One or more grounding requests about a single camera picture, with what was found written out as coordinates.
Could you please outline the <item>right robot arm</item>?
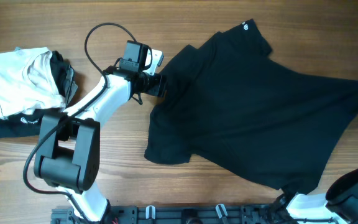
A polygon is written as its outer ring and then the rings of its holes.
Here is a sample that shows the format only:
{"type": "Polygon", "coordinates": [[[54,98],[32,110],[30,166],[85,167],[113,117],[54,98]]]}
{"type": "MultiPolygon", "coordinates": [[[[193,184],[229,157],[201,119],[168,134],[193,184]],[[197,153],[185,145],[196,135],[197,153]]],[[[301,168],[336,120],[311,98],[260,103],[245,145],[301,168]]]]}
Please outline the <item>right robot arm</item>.
{"type": "MultiPolygon", "coordinates": [[[[358,80],[291,74],[271,89],[265,171],[285,193],[310,193],[358,114],[358,80]]],[[[358,169],[337,180],[326,200],[330,211],[358,223],[358,169]]]]}

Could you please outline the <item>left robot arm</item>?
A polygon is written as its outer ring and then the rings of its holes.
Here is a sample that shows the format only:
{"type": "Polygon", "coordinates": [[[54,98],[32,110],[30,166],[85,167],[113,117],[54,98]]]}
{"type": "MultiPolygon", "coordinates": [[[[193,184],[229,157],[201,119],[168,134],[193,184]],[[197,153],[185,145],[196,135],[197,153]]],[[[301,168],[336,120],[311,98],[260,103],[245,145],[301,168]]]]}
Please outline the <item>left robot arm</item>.
{"type": "Polygon", "coordinates": [[[133,95],[162,97],[167,78],[138,68],[110,66],[101,81],[85,98],[63,112],[51,112],[42,119],[39,142],[27,158],[23,180],[28,180],[29,163],[34,175],[54,188],[52,195],[64,195],[72,206],[74,223],[116,223],[109,200],[99,191],[96,176],[100,164],[100,130],[114,112],[133,95]]]}

